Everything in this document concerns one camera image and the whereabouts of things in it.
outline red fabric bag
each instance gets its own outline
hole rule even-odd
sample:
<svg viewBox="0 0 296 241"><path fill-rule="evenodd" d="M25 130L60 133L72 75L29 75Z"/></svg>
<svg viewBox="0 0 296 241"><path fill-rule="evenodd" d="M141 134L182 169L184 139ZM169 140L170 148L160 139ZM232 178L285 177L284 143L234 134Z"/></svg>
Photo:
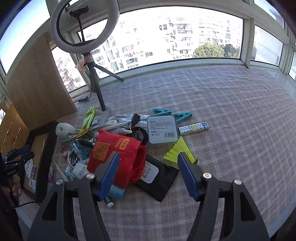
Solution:
<svg viewBox="0 0 296 241"><path fill-rule="evenodd" d="M118 152L120 156L119 168L113 183L126 188L140 179L145 167L146 148L132 137L99 130L87 170L94 172L99 164L106 162L113 151Z"/></svg>

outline blue clothespin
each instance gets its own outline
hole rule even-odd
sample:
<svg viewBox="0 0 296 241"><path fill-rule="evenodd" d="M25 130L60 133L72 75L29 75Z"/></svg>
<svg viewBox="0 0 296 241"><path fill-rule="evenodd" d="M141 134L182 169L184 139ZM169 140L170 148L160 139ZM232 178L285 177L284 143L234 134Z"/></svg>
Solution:
<svg viewBox="0 0 296 241"><path fill-rule="evenodd" d="M153 112L157 113L153 116L171 115L172 111L168 109L153 109Z"/></svg>
<svg viewBox="0 0 296 241"><path fill-rule="evenodd" d="M175 113L175 114L173 114L173 117L175 117L175 118L180 117L179 119L176 120L176 124L177 124L177 123L180 123L180 122L188 119L189 117L192 117L192 112Z"/></svg>

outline window sill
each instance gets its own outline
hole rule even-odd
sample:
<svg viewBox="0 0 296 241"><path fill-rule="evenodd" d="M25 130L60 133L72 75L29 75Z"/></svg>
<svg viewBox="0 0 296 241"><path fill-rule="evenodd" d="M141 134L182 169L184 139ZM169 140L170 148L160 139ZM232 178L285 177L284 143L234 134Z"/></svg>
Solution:
<svg viewBox="0 0 296 241"><path fill-rule="evenodd" d="M134 69L127 70L122 73L117 73L117 75L123 79L156 72L165 69L175 69L181 67L189 67L189 66L198 66L198 65L244 65L244 63L240 59L232 59L232 58L203 58L203 59L185 59L178 61L170 61L163 62L159 64L152 64L148 66L142 66ZM107 76L100 80L100 86L104 86L106 84L118 81L116 78L112 76Z"/></svg>
<svg viewBox="0 0 296 241"><path fill-rule="evenodd" d="M78 95L82 95L82 94L84 94L84 93L86 93L88 91L89 91L89 88L88 88L87 85L85 85L85 86L82 86L81 88L79 88L77 90L74 90L74 91L70 92L69 95L70 95L71 98L74 98L74 97L76 97Z"/></svg>
<svg viewBox="0 0 296 241"><path fill-rule="evenodd" d="M267 64L267 63L262 63L262 62L257 62L257 61L252 61L250 62L250 69L269 69L269 70L276 70L276 71L281 71L281 69L273 64Z"/></svg>

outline tripod stand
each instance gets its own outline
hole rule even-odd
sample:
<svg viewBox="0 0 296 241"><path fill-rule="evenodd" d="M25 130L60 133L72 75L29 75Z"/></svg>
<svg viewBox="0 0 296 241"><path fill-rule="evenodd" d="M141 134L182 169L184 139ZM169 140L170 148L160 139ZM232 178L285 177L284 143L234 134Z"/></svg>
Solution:
<svg viewBox="0 0 296 241"><path fill-rule="evenodd" d="M89 11L89 7L86 6L84 8L80 8L80 9L77 9L75 11L71 11L69 13L71 17L74 17L74 18L77 19L78 24L79 24L79 28L80 28L80 32L81 32L82 43L78 43L78 44L76 44L76 46L80 46L81 44L85 44L86 42L91 42L91 40L90 41L85 41L84 34L83 34L83 28L82 28L82 24L81 24L81 20L80 20L80 15L83 14L83 13L87 13L88 11ZM119 76L117 76L116 74L114 74L114 73L110 72L109 70L105 69L104 67L97 65L94 62L94 59L93 59L92 54L90 52L82 53L82 55L84 56L84 61L85 61L84 66L87 66L88 69L89 69L89 79L90 79L91 85L94 86L94 89L96 91L96 94L98 96L98 99L99 99L99 102L100 102L100 105L101 105L101 108L102 108L102 111L105 111L106 107L105 107L104 99L103 99L101 89L100 89L100 85L99 85L100 78L98 77L98 75L96 73L96 70L94 68L97 68L97 69L99 69L99 70L113 76L114 78L116 78L116 79L118 79L120 81L124 81L124 80L122 78L120 78Z"/></svg>
<svg viewBox="0 0 296 241"><path fill-rule="evenodd" d="M96 91L96 94L98 96L98 99L99 99L99 102L100 102L100 105L101 105L101 108L102 108L102 111L105 111L106 107L105 107L105 103L104 103L103 96L102 96L101 89L100 89L100 85L99 85L99 79L100 78L98 77L95 68L97 68L97 69L99 69L99 70L113 76L114 78L116 78L116 79L118 79L120 81L124 81L124 80L122 78L120 78L119 76L117 76L116 74L114 74L114 73L110 72L109 70L105 69L104 67L102 67L100 65L97 65L94 62L94 59L93 59L90 52L84 53L83 56L84 56L85 65L89 69L89 79L91 81L91 84L94 86L94 89Z"/></svg>

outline sky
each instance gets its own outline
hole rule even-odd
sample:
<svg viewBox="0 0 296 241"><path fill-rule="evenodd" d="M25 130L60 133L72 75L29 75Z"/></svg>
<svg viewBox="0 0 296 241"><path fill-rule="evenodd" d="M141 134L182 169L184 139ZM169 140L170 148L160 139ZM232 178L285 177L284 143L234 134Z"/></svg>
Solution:
<svg viewBox="0 0 296 241"><path fill-rule="evenodd" d="M0 60L6 73L25 43L49 17L45 0L32 0L14 18L0 40Z"/></svg>

